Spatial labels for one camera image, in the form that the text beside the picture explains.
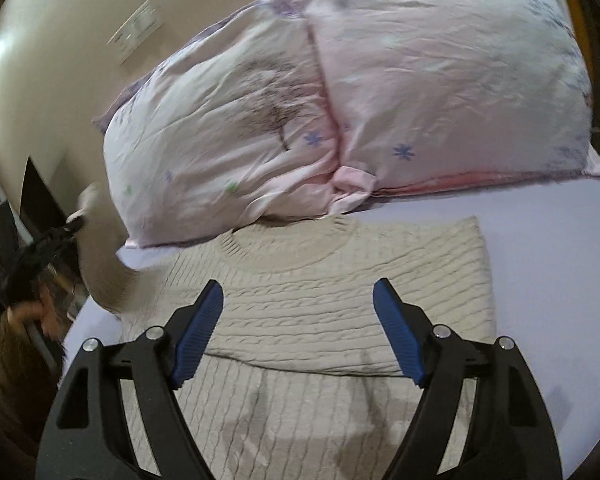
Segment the left hand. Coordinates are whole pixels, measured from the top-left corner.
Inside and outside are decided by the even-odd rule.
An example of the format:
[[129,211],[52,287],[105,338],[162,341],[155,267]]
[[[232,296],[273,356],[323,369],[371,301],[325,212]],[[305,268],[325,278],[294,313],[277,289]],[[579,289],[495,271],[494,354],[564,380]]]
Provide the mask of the left hand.
[[38,299],[23,301],[7,309],[8,326],[21,336],[27,335],[27,326],[39,322],[44,336],[59,340],[61,327],[50,290],[45,284],[38,288]]

